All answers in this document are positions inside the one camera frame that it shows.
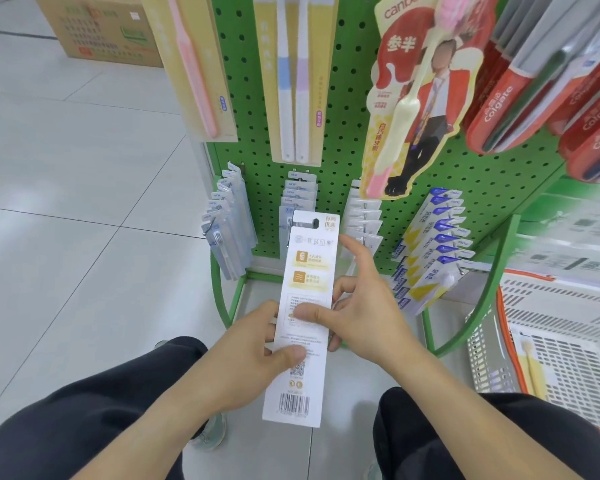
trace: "forearm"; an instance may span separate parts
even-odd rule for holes
[[[207,419],[204,405],[176,383],[73,480],[162,480]]]
[[[409,354],[396,357],[389,372],[433,425],[465,478],[580,478],[424,348]]]

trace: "person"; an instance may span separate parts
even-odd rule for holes
[[[597,428],[531,396],[478,395],[458,382],[412,334],[368,250],[340,240],[359,275],[336,281],[333,309],[304,303],[294,314],[334,332],[330,351],[344,340],[400,385],[380,399],[377,464],[366,478],[600,479]],[[0,480],[184,478],[182,450],[192,437],[217,446],[218,415],[249,404],[304,360],[302,346],[266,350],[277,309],[263,303],[208,351],[196,339],[173,339],[16,413],[0,426]]]
[[[389,177],[384,193],[400,196],[417,172],[424,168],[437,151],[442,138],[453,131],[466,102],[471,73],[468,70],[451,70],[456,55],[457,41],[440,42],[431,59],[433,80],[418,91],[420,111],[417,125],[412,125],[405,139],[411,143],[400,175]]]

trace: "green shoe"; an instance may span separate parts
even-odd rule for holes
[[[213,451],[226,434],[226,416],[224,414],[216,414],[207,421],[207,425],[202,430],[202,433],[197,438],[189,442],[198,451]]]
[[[365,470],[362,480],[383,480],[382,472],[376,460],[373,460],[371,465]]]

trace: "cardboard box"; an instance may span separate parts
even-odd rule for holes
[[[36,0],[69,57],[162,67],[140,0]]]

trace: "hand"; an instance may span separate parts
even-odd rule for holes
[[[304,360],[306,351],[300,345],[273,354],[265,348],[265,342],[273,341],[276,326],[270,321],[277,313],[275,301],[264,302],[234,322],[187,372],[207,417],[251,403],[273,379]]]
[[[378,364],[385,371],[396,362],[396,354],[406,349],[424,350],[395,302],[389,284],[380,277],[369,250],[348,235],[340,242],[356,257],[358,276],[341,276],[333,287],[333,310],[313,303],[296,306],[294,316],[320,323],[336,335],[333,351],[344,340],[360,357]],[[343,293],[352,293],[338,301]]]

